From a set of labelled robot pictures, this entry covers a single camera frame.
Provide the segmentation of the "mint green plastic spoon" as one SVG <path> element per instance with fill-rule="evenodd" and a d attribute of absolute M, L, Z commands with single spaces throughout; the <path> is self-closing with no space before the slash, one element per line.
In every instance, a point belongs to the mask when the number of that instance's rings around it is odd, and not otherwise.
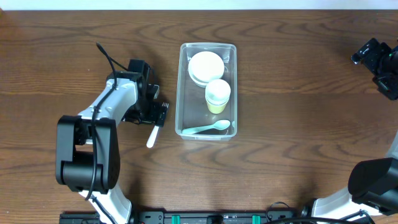
<path fill-rule="evenodd" d="M 222 131 L 222 130 L 227 129 L 230 125 L 231 125 L 231 122 L 229 120 L 223 119 L 223 120 L 219 120 L 210 125 L 197 126 L 197 127 L 183 129 L 182 134 L 196 134 L 196 133 L 200 133 L 202 131 L 207 131 L 210 129 L 216 129 L 216 130 Z"/>

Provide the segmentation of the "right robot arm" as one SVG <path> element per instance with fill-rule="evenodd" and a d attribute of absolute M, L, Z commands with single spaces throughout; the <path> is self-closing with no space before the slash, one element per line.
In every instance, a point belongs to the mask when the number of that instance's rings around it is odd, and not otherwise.
<path fill-rule="evenodd" d="M 374 74 L 377 90 L 390 100 L 397 100 L 397 47 L 385 43 L 366 44 L 352 57 Z M 397 138 L 382 159 L 358 163 L 351 172 L 348 186 L 318 198 L 302 210 L 303 216 L 356 221 L 371 216 L 397 213 Z"/>

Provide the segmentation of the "white plastic cup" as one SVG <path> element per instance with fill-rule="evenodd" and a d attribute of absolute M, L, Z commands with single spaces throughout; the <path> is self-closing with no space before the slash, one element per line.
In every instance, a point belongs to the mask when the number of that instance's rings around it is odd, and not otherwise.
<path fill-rule="evenodd" d="M 205 88 L 205 99 L 212 105 L 222 105 L 226 103 L 231 94 L 231 87 L 227 81 L 222 79 L 216 79 Z"/>

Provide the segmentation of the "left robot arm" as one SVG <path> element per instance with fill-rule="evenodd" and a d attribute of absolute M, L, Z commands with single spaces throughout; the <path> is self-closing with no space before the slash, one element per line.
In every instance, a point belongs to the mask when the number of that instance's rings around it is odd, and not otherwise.
<path fill-rule="evenodd" d="M 159 86 L 148 82 L 150 70 L 116 71 L 104 91 L 76 116 L 57 123 L 55 177 L 79 193 L 93 213 L 62 213 L 60 223 L 139 223 L 139 214 L 119 186 L 121 155 L 117 127 L 122 121 L 151 124 L 147 147 L 154 146 L 168 105 L 156 102 Z"/>

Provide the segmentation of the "white plastic fork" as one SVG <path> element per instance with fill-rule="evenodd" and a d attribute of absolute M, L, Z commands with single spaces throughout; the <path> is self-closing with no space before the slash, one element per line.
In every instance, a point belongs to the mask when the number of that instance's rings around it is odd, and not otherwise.
<path fill-rule="evenodd" d="M 157 138 L 157 135 L 159 133 L 159 129 L 160 128 L 162 128 L 162 127 L 159 127 L 159 126 L 156 126 L 156 125 L 154 126 L 154 128 L 153 128 L 153 130 L 152 130 L 152 132 L 151 132 L 151 134 L 150 134 L 150 136 L 148 138 L 148 141 L 146 143 L 146 146 L 148 148 L 152 148 L 154 146 L 155 140 Z"/>

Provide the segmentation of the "grey plastic bowl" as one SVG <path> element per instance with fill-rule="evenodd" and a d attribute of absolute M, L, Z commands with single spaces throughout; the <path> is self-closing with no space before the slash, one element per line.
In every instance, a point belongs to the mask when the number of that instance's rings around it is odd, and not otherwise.
<path fill-rule="evenodd" d="M 207 84 L 208 84 L 208 83 L 206 83 L 206 82 L 202 82 L 202 81 L 196 79 L 195 77 L 191 77 L 191 79 L 194 81 L 194 83 L 195 83 L 196 85 L 198 85 L 198 86 L 201 87 L 201 88 L 205 88 L 205 87 L 207 86 Z"/>

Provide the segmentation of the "white plastic bowl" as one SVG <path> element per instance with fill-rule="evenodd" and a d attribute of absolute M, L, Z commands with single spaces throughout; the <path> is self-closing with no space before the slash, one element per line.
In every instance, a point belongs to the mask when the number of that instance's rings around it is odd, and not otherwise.
<path fill-rule="evenodd" d="M 224 74 L 222 58 L 214 52 L 203 51 L 195 54 L 188 63 L 190 77 L 209 83 Z"/>

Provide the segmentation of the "yellow plastic cup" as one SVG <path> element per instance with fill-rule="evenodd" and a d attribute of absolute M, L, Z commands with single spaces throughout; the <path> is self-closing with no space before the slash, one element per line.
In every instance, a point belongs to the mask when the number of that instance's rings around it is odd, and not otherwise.
<path fill-rule="evenodd" d="M 214 104 L 214 103 L 211 103 L 210 101 L 206 101 L 206 104 L 207 104 L 208 110 L 211 113 L 220 114 L 226 108 L 226 105 L 228 104 L 228 101 L 225 101 L 222 104 Z"/>

